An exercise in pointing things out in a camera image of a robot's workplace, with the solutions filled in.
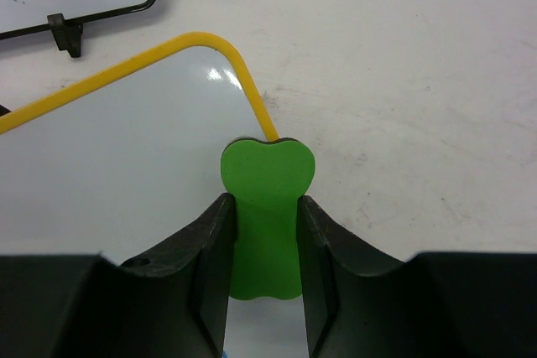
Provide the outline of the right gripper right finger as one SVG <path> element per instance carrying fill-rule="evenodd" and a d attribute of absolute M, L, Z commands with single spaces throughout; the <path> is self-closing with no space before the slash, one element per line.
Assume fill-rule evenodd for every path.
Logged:
<path fill-rule="evenodd" d="M 398 310 L 384 274 L 401 261 L 337 224 L 311 197 L 298 203 L 300 259 L 311 357 L 390 357 Z"/>

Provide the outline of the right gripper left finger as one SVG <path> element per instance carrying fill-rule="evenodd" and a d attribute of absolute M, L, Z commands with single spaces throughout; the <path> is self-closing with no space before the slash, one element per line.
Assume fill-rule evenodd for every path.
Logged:
<path fill-rule="evenodd" d="M 119 356 L 222 356 L 236 227 L 235 201 L 224 193 L 122 264 L 129 285 Z"/>

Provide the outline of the green whiteboard eraser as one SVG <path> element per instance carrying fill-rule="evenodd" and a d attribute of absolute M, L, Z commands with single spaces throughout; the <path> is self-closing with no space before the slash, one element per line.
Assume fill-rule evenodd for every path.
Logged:
<path fill-rule="evenodd" d="M 301 295 L 297 208 L 314 175 L 313 153 L 292 138 L 241 138 L 225 148 L 222 183 L 234 197 L 237 218 L 232 298 Z"/>

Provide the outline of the yellow framed whiteboard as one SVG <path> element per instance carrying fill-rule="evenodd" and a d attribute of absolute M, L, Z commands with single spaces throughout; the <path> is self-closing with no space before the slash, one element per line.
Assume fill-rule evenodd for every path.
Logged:
<path fill-rule="evenodd" d="M 2 356 L 121 357 L 122 264 L 227 193 L 241 138 L 286 137 L 237 50 L 197 32 L 3 116 Z M 229 293 L 220 357 L 305 356 L 301 296 Z"/>

